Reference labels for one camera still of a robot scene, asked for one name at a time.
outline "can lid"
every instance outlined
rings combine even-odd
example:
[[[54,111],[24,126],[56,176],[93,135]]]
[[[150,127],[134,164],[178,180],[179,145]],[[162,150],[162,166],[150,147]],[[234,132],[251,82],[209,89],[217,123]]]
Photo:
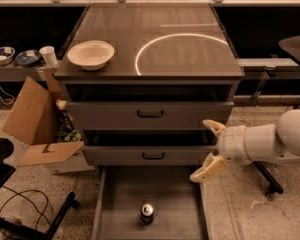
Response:
[[[154,208],[151,204],[149,203],[146,203],[144,204],[142,207],[141,207],[141,213],[144,215],[144,216],[151,216],[154,212]]]

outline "black chair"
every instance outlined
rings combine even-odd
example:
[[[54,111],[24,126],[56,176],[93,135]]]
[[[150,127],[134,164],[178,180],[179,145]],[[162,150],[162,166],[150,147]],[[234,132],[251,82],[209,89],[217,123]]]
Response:
[[[7,165],[3,160],[9,157],[14,150],[13,143],[5,138],[0,138],[0,188],[4,183],[10,178],[10,176],[15,172],[15,168]],[[14,224],[0,217],[0,228],[4,229],[14,235],[14,239],[24,239],[24,240],[50,240],[58,229],[62,219],[67,213],[69,207],[78,208],[79,203],[74,199],[75,193],[71,192],[62,207],[60,208],[58,214],[50,225],[47,232],[43,233],[37,231],[33,228],[29,228],[24,225]]]

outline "white cup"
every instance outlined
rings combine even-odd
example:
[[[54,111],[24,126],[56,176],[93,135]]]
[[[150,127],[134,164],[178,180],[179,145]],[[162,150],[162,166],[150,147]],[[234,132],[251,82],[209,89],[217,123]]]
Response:
[[[44,46],[39,50],[39,52],[48,67],[56,68],[58,66],[58,60],[53,46]]]

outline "bowl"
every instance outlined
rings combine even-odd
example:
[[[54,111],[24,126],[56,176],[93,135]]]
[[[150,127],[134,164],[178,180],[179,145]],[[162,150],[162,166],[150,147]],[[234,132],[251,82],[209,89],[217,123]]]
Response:
[[[67,56],[72,64],[85,70],[98,70],[114,55],[114,48],[103,41],[87,41],[72,47]]]
[[[39,64],[41,59],[41,54],[37,50],[28,50],[21,52],[15,58],[17,64],[23,67],[33,67]]]
[[[9,64],[15,53],[14,48],[12,47],[0,47],[0,66]]]

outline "dark bowl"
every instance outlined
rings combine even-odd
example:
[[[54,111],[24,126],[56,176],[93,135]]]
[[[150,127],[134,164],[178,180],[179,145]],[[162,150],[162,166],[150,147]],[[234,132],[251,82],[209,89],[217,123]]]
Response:
[[[38,65],[41,59],[41,54],[37,50],[28,50],[21,52],[15,58],[17,64],[23,67],[33,67]]]

